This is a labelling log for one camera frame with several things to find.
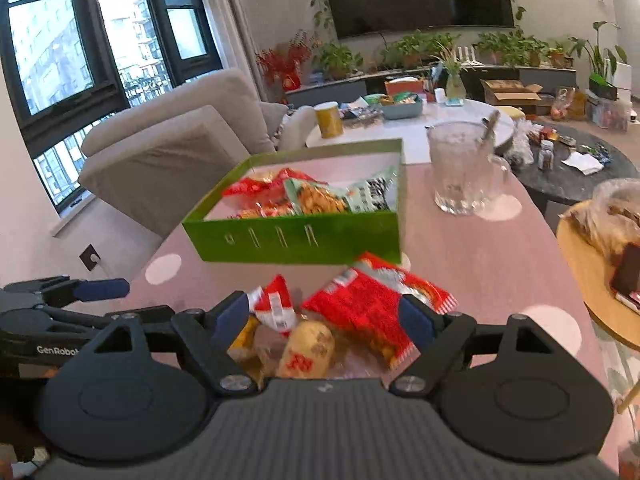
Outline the light green snack bag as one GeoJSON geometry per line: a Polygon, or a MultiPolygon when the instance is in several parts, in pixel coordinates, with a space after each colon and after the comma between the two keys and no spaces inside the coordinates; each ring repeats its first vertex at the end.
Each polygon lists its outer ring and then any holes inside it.
{"type": "Polygon", "coordinates": [[[388,167],[346,188],[291,179],[285,191],[299,214],[361,214],[395,210],[398,171],[388,167]]]}

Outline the yellow red snack bag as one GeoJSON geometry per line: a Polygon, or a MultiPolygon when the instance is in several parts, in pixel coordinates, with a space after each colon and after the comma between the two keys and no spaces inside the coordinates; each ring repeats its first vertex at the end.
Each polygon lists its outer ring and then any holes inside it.
{"type": "Polygon", "coordinates": [[[269,218],[292,216],[295,208],[285,191],[291,179],[318,183],[303,171],[292,168],[261,171],[234,182],[222,192],[222,200],[234,209],[233,218],[269,218]]]}

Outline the small red white packet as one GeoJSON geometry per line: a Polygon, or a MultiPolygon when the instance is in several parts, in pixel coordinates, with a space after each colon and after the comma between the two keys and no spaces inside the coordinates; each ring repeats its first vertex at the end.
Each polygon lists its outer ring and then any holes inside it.
{"type": "Polygon", "coordinates": [[[284,277],[278,274],[272,282],[247,295],[250,313],[265,325],[287,337],[297,324],[290,291],[284,277]]]}

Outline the yellow wrapped snack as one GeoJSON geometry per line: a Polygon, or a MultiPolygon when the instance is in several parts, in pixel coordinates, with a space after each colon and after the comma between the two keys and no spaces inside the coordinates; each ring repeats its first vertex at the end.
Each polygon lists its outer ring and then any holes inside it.
{"type": "Polygon", "coordinates": [[[294,379],[325,378],[334,349],[335,339],[326,324],[319,321],[300,322],[288,337],[276,376],[294,379]]]}

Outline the green cardboard box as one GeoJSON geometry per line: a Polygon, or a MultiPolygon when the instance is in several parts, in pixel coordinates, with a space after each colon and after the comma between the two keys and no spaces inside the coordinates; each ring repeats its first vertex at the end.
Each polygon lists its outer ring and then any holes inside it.
{"type": "Polygon", "coordinates": [[[402,144],[382,140],[255,155],[184,218],[209,262],[340,264],[401,259],[402,144]]]}

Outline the round wooden side table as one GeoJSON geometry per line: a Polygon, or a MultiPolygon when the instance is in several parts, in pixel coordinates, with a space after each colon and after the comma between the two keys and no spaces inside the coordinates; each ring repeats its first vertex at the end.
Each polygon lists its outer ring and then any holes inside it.
{"type": "Polygon", "coordinates": [[[589,204],[590,201],[585,200],[562,214],[556,239],[593,321],[620,344],[638,351],[639,315],[612,293],[610,281],[614,266],[579,234],[570,221],[574,211],[583,210],[589,204]]]}

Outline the glass mug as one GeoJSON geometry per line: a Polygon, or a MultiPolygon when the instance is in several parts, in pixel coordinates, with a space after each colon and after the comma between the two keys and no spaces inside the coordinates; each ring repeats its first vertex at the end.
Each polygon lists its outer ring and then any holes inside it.
{"type": "Polygon", "coordinates": [[[495,154],[497,114],[484,122],[443,122],[427,130],[434,201],[442,211],[475,214],[499,197],[511,167],[495,154]]]}

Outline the small spice jar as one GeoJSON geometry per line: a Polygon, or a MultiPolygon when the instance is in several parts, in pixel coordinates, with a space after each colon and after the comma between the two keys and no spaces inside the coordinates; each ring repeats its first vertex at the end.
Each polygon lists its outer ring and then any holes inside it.
{"type": "Polygon", "coordinates": [[[548,139],[540,142],[538,152],[538,169],[541,171],[550,171],[553,168],[554,161],[554,144],[548,139]]]}

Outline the clear plastic bag of food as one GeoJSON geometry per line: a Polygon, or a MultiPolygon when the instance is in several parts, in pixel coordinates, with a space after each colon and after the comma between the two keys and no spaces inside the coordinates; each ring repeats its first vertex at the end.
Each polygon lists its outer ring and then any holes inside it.
{"type": "Polygon", "coordinates": [[[609,263],[617,264],[624,249],[639,244],[639,180],[604,181],[591,200],[570,208],[563,219],[609,263]]]}

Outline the dark round marble table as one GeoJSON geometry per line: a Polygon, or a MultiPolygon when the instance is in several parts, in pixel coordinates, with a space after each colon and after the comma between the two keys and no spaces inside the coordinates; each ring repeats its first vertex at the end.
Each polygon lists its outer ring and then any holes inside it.
{"type": "Polygon", "coordinates": [[[638,170],[631,160],[618,148],[614,148],[598,136],[563,124],[550,124],[550,127],[558,130],[559,136],[573,138],[578,148],[583,145],[605,148],[610,163],[599,172],[585,176],[580,170],[564,164],[563,160],[570,157],[570,148],[561,141],[555,141],[553,167],[544,171],[537,166],[539,146],[532,144],[530,147],[534,162],[515,169],[514,174],[542,214],[546,212],[549,203],[573,206],[589,200],[596,186],[606,180],[639,177],[638,170]]]}

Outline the white tissue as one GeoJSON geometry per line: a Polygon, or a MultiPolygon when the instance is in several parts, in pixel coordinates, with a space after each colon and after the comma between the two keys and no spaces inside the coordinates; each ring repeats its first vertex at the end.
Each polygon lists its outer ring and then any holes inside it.
{"type": "Polygon", "coordinates": [[[565,166],[577,169],[584,176],[591,176],[600,172],[604,166],[592,155],[571,152],[567,159],[563,160],[565,166]]]}

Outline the blue snack tray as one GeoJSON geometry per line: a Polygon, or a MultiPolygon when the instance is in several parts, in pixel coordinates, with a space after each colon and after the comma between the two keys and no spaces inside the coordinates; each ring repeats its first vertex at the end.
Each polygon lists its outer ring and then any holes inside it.
{"type": "Polygon", "coordinates": [[[385,120],[416,118],[423,112],[423,100],[418,94],[409,93],[397,102],[381,103],[381,110],[385,120]]]}

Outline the yellow canister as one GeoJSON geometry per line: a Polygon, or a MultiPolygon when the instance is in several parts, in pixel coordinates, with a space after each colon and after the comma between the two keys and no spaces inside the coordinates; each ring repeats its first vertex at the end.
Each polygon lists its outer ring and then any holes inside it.
{"type": "Polygon", "coordinates": [[[335,101],[324,102],[314,106],[314,112],[322,139],[332,139],[344,132],[340,115],[340,107],[335,101]]]}

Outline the glass vase with plant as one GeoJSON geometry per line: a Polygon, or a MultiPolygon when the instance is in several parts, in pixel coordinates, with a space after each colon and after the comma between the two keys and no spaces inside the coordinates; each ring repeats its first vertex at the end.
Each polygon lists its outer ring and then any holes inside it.
{"type": "Polygon", "coordinates": [[[461,104],[466,99],[466,89],[462,81],[462,63],[454,53],[453,47],[447,47],[442,41],[437,43],[438,63],[437,68],[446,73],[445,84],[446,102],[449,104],[461,104]]]}

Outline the cardboard box on floor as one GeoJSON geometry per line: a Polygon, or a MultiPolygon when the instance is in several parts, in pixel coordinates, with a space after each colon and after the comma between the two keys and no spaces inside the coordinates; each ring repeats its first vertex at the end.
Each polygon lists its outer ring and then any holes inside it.
{"type": "Polygon", "coordinates": [[[540,84],[526,86],[519,80],[482,80],[485,102],[495,106],[527,106],[541,101],[540,84]]]}

